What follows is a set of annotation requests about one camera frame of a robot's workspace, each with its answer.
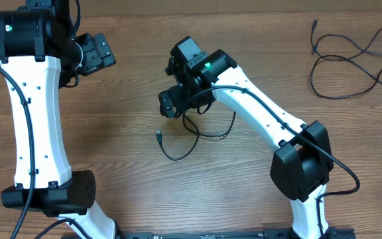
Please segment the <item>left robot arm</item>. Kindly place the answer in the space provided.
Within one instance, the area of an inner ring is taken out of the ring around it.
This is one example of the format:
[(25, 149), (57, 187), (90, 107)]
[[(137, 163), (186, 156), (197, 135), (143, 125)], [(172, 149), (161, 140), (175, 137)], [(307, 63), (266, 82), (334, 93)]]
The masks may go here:
[(64, 148), (58, 93), (115, 64), (102, 34), (79, 35), (67, 1), (27, 1), (0, 11), (0, 73), (11, 99), (16, 142), (14, 183), (3, 206), (41, 212), (79, 238), (119, 238), (96, 201), (92, 171), (73, 171)]

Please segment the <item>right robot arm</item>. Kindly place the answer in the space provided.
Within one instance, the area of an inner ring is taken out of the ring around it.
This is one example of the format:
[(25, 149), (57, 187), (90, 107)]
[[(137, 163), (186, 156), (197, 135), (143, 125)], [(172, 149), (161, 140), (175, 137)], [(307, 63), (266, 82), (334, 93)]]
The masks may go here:
[(325, 193), (333, 162), (328, 132), (318, 121), (307, 124), (287, 113), (246, 76), (222, 50), (201, 50), (191, 37), (175, 44), (165, 72), (176, 86), (159, 94), (167, 118), (221, 102), (241, 116), (273, 152), (270, 176), (290, 199), (291, 238), (326, 238), (328, 223), (320, 195)]

